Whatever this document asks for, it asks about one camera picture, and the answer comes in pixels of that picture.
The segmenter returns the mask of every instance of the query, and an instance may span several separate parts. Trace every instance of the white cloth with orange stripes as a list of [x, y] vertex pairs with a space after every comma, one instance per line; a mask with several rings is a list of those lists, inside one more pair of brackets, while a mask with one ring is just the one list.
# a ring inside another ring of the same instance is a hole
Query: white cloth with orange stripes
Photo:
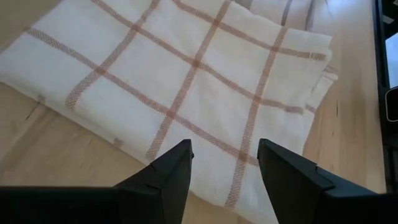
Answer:
[[341, 63], [341, 30], [328, 0], [234, 0], [255, 15], [288, 28], [333, 36], [333, 56], [325, 71], [339, 73]]
[[257, 144], [302, 153], [330, 40], [224, 0], [66, 0], [2, 52], [0, 79], [145, 164], [191, 139], [191, 191], [275, 223]]

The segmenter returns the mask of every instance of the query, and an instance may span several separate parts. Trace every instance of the kitchen towel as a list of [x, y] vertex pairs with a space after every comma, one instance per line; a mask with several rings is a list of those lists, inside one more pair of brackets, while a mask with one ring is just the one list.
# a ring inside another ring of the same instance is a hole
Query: kitchen towel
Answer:
[[276, 223], [258, 141], [302, 153], [330, 40], [231, 1], [65, 0], [3, 49], [0, 81], [144, 164], [191, 139], [194, 194]]
[[341, 50], [340, 34], [336, 24], [335, 10], [339, 3], [328, 0], [234, 0], [250, 10], [253, 14], [265, 17], [276, 24], [332, 35], [330, 48], [333, 57], [325, 68], [325, 72], [338, 73], [340, 68]]

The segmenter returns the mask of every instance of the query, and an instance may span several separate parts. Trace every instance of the folded cloth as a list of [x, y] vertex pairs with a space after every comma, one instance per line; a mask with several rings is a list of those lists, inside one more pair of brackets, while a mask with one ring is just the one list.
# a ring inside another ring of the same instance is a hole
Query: folded cloth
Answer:
[[289, 28], [312, 29], [316, 3], [327, 0], [235, 0], [256, 15]]
[[276, 223], [260, 138], [298, 154], [331, 37], [224, 0], [66, 0], [0, 55], [0, 79], [148, 164], [192, 140], [190, 189]]

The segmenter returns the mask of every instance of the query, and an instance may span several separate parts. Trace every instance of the checkered towel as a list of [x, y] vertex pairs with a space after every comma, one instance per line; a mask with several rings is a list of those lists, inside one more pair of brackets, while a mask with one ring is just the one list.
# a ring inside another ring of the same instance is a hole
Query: checkered towel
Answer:
[[330, 40], [224, 0], [66, 0], [0, 55], [0, 78], [145, 164], [191, 139], [192, 192], [275, 223], [257, 144], [302, 153], [336, 79]]
[[[235, 0], [256, 15], [277, 24], [300, 30], [311, 30], [317, 7], [328, 8], [327, 0]], [[331, 19], [329, 12], [321, 12]]]

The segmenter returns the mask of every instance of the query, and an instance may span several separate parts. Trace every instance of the wooden table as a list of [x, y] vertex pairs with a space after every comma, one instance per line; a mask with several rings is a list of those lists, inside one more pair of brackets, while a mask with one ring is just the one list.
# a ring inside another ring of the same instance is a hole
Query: wooden table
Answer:
[[[0, 43], [59, 0], [0, 2]], [[386, 190], [371, 0], [328, 0], [339, 80], [317, 112], [304, 156], [376, 192]], [[90, 131], [0, 84], [0, 185], [111, 186], [143, 165]], [[190, 194], [184, 223], [246, 223]]]

